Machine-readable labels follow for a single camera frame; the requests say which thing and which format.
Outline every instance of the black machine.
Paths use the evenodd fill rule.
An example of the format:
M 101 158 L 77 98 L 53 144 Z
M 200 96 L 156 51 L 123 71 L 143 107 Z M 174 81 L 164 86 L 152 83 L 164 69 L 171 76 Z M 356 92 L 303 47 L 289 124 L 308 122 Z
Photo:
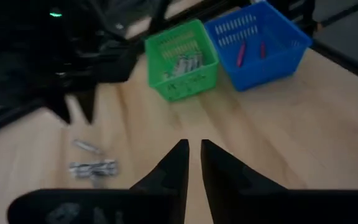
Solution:
M 10 224 L 184 223 L 189 144 L 182 139 L 127 190 L 38 190 L 9 207 Z M 213 222 L 358 223 L 358 190 L 289 190 L 209 140 L 201 168 Z
M 313 31 L 314 0 L 270 0 L 284 15 Z M 249 0 L 204 0 L 166 19 L 171 0 L 0 1 L 0 127 L 46 106 L 70 124 L 64 96 L 78 98 L 93 120 L 97 83 L 128 80 L 144 39 L 191 19 L 208 21 Z M 127 40 L 128 26 L 146 15 L 149 29 Z

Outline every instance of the green light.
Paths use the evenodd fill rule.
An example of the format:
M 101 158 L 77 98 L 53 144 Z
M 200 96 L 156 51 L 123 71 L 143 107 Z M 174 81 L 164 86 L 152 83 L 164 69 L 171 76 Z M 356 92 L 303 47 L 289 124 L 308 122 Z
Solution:
M 62 16 L 60 13 L 54 13 L 54 12 L 51 12 L 50 15 L 53 17 L 61 17 Z

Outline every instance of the red pen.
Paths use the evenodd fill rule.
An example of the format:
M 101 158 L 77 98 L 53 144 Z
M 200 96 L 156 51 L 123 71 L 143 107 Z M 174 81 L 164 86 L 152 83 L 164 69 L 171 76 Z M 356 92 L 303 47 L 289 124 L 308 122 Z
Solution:
M 265 42 L 263 42 L 263 41 L 260 44 L 260 57 L 262 59 L 266 57 L 266 47 L 265 47 Z
M 246 42 L 243 41 L 240 51 L 239 51 L 239 55 L 237 56 L 237 66 L 241 67 L 242 65 L 242 59 L 244 58 L 244 54 L 246 52 Z

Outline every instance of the wooden surface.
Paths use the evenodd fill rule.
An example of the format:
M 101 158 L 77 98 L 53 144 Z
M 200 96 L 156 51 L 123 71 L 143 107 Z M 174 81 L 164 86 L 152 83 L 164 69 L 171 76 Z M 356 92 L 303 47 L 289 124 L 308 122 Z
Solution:
M 73 124 L 41 109 L 0 130 L 0 223 L 16 197 L 39 188 L 90 188 L 69 162 L 97 158 L 71 145 L 82 139 L 117 159 L 106 185 L 128 188 L 179 139 L 190 142 L 187 223 L 211 223 L 200 164 L 210 139 L 291 189 L 358 189 L 358 77 L 309 50 L 294 77 L 238 93 L 220 69 L 216 89 L 167 103 L 147 85 L 141 56 L 131 79 L 98 87 L 89 126 L 68 97 Z

